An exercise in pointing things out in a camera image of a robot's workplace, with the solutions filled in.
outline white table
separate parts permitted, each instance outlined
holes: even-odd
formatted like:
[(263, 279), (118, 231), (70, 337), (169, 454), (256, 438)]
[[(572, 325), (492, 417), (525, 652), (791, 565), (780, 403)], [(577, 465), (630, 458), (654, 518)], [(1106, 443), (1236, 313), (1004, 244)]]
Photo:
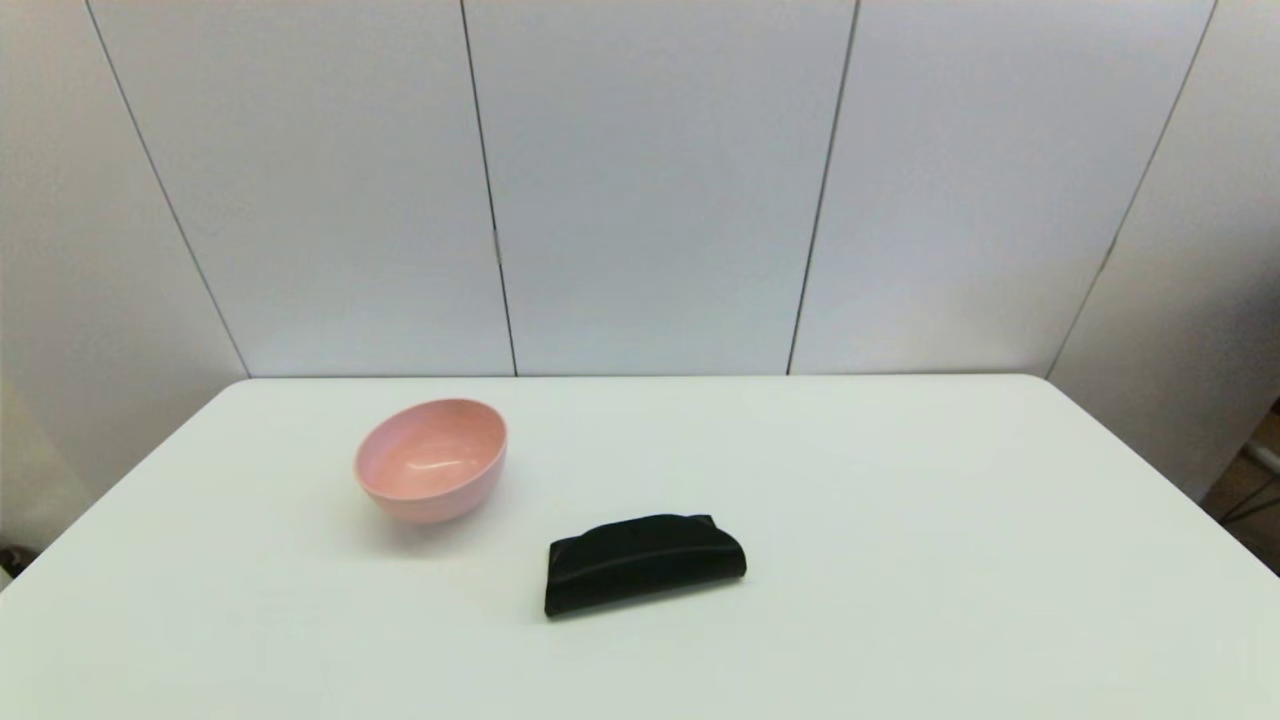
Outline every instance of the white table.
[[(366, 430), (507, 473), (384, 520)], [(709, 512), (741, 583), (563, 621), (547, 546)], [(1280, 580), (1027, 377), (251, 380), (0, 593), (0, 717), (1280, 717)]]

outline pink bowl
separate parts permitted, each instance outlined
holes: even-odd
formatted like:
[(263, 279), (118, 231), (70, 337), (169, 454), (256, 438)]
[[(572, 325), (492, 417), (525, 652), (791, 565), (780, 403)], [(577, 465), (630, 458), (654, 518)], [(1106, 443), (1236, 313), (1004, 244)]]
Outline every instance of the pink bowl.
[(388, 515), (440, 523), (489, 496), (506, 456), (507, 424), (497, 410), (436, 400), (374, 428), (356, 454), (356, 479)]

